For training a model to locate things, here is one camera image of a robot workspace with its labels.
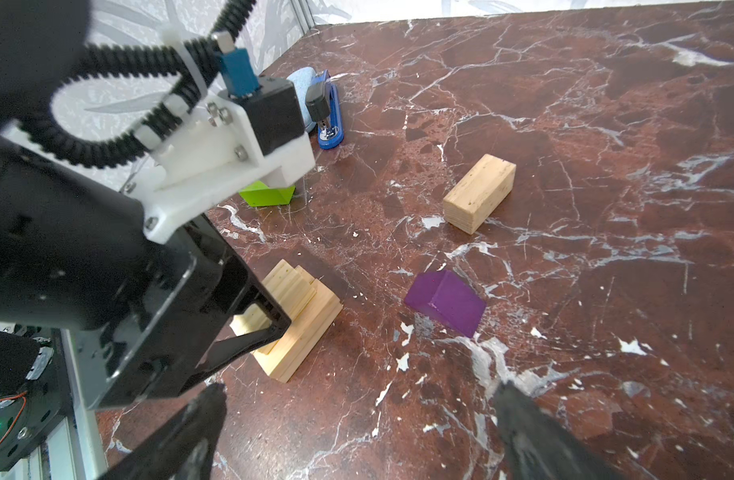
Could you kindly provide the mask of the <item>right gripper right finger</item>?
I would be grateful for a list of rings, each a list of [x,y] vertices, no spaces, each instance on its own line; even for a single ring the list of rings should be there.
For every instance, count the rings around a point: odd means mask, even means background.
[[[514,383],[493,395],[505,460],[515,479],[620,479],[622,474],[589,451]]]

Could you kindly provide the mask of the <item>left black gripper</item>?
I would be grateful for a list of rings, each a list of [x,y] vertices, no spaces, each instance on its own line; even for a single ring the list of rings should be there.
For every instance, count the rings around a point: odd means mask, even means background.
[[[119,317],[72,335],[90,410],[176,398],[292,323],[204,215],[161,247],[136,286],[123,294]]]

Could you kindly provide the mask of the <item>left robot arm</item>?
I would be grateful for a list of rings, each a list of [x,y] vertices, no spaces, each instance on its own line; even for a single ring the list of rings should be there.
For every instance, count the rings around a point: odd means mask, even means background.
[[[87,39],[87,1],[0,1],[0,321],[69,330],[90,409],[175,398],[281,339],[290,316],[207,218],[245,186],[313,165],[293,85],[236,46],[253,3],[166,45]],[[123,133],[71,134],[57,92],[175,83]]]

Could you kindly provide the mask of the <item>green block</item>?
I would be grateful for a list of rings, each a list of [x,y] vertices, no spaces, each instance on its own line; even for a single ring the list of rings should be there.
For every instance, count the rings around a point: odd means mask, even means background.
[[[269,207],[288,205],[294,195],[294,185],[285,188],[270,188],[262,181],[257,181],[239,192],[241,198],[251,207]]]

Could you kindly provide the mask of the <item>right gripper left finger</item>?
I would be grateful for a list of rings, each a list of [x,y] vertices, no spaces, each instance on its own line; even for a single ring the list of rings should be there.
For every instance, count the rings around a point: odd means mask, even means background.
[[[225,386],[212,384],[102,477],[209,479],[226,415]]]

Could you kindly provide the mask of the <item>purple block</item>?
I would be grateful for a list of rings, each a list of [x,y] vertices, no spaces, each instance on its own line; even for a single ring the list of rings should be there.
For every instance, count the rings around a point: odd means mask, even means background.
[[[486,309],[485,301],[473,288],[449,270],[419,274],[404,303],[469,338],[474,336]]]

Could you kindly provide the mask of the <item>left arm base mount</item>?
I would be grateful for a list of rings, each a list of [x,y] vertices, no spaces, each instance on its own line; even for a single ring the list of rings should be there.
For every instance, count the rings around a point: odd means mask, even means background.
[[[72,412],[60,331],[0,331],[0,472],[37,450]]]

